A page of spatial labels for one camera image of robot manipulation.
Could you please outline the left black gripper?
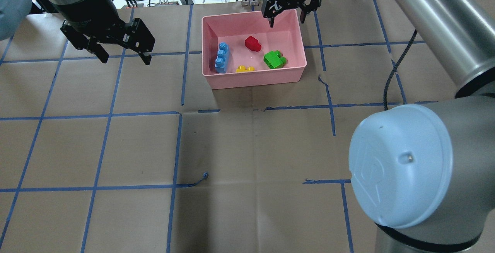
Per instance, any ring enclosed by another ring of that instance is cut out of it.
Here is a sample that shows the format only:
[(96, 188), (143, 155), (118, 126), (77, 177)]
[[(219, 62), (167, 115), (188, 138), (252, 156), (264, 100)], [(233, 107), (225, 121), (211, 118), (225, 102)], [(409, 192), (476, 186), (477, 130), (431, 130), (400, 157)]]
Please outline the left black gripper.
[(75, 49), (87, 50), (106, 64), (109, 54), (104, 44), (117, 44), (140, 54), (150, 65), (155, 38), (142, 19), (124, 22), (112, 0), (51, 0), (62, 14), (62, 33)]

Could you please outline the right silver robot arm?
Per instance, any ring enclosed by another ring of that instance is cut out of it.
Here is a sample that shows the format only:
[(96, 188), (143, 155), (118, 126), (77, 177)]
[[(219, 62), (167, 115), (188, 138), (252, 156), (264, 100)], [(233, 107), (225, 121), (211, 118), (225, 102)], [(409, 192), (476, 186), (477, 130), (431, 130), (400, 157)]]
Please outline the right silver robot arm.
[(456, 84), (452, 100), (364, 119), (351, 184), (377, 253), (461, 253), (494, 211), (494, 18), (475, 0), (394, 0)]

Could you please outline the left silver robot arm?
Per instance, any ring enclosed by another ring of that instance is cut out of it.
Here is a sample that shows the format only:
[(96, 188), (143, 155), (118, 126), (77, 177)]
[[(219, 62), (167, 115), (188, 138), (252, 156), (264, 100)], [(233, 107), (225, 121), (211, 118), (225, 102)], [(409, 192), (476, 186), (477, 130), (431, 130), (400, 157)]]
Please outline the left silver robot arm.
[[(13, 36), (30, 13), (32, 0), (1, 1), (1, 40)], [(64, 17), (61, 31), (72, 46), (87, 50), (106, 63), (109, 54), (104, 44), (116, 44), (136, 52), (142, 61), (151, 63), (155, 38), (138, 17), (124, 22), (112, 0), (48, 0)]]

